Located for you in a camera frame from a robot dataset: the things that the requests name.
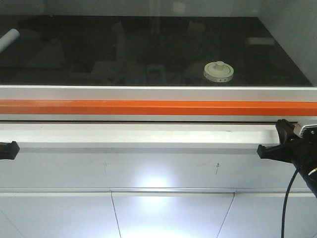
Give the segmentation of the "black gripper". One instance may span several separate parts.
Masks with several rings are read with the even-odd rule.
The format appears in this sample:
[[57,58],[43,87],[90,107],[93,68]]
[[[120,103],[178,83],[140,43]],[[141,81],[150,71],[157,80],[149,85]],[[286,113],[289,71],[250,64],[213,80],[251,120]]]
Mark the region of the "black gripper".
[[261,159],[269,159],[285,163],[292,163],[296,168],[289,183],[293,183],[300,174],[305,183],[317,182],[317,136],[310,135],[297,138],[294,124],[279,119],[275,125],[280,145],[266,147],[258,145],[257,154]]

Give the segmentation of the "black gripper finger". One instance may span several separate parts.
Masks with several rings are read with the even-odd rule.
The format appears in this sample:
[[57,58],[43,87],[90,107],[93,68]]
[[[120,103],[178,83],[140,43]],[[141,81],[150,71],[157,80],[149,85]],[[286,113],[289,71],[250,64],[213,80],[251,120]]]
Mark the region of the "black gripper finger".
[[16,141],[11,143],[0,143],[0,159],[1,160],[14,160],[20,148]]

